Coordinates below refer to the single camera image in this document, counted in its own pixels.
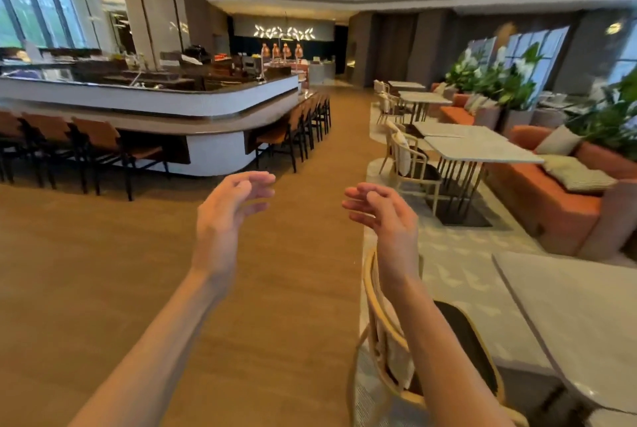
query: person's left hand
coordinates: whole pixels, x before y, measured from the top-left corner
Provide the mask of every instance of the person's left hand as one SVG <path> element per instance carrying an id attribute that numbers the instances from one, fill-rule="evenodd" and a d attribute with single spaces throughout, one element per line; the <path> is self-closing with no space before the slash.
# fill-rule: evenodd
<path id="1" fill-rule="evenodd" d="M 227 294 L 235 276 L 239 228 L 246 217 L 267 209 L 274 196 L 269 172 L 242 172 L 227 176 L 197 209 L 197 243 L 191 273 L 211 280 L 219 293 Z"/>

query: forearm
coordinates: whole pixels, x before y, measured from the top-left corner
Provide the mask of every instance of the forearm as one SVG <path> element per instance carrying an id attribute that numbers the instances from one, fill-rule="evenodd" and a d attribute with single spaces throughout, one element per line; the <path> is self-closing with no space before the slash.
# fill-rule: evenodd
<path id="1" fill-rule="evenodd" d="M 393 305 L 435 424 L 512 426 L 425 286 L 417 278 L 407 280 Z"/>
<path id="2" fill-rule="evenodd" d="M 159 425 L 193 339 L 218 297 L 214 285 L 189 273 L 70 427 Z"/>

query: white ceiling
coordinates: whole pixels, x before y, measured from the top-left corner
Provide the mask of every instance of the white ceiling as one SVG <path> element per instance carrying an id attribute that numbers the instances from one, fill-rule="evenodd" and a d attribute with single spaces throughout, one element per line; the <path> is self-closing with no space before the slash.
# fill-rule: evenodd
<path id="1" fill-rule="evenodd" d="M 287 15 L 289 18 L 335 21 L 337 24 L 347 24 L 350 17 L 356 13 L 356 11 L 348 10 L 294 8 L 291 6 L 252 3 L 250 1 L 216 1 L 213 4 L 229 15 L 242 14 L 281 17 Z"/>

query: chandelier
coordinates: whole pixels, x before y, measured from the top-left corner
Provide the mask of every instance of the chandelier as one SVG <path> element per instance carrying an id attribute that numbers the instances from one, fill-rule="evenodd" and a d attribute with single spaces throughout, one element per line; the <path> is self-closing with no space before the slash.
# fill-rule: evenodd
<path id="1" fill-rule="evenodd" d="M 257 29 L 254 32 L 255 37 L 266 37 L 268 39 L 279 37 L 287 41 L 292 41 L 293 39 L 296 39 L 297 41 L 301 41 L 302 39 L 306 41 L 316 39 L 316 37 L 312 34 L 314 32 L 314 28 L 307 28 L 305 31 L 300 31 L 297 28 L 290 27 L 285 32 L 283 32 L 283 29 L 280 26 L 273 26 L 272 28 L 266 29 L 263 26 L 256 24 L 254 25 L 254 28 Z"/>

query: hand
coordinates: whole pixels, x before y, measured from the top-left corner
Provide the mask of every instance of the hand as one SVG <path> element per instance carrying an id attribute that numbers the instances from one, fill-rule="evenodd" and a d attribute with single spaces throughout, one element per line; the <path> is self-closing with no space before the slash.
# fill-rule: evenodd
<path id="1" fill-rule="evenodd" d="M 387 299 L 394 303 L 405 282 L 418 278 L 418 216 L 390 187 L 361 182 L 348 187 L 343 207 L 350 219 L 378 236 L 378 277 Z"/>
<path id="2" fill-rule="evenodd" d="M 243 172 L 227 176 L 197 209 L 197 243 L 191 273 L 211 280 L 225 296 L 235 276 L 239 228 L 243 220 L 267 209 L 270 185 L 276 177 L 269 172 Z"/>

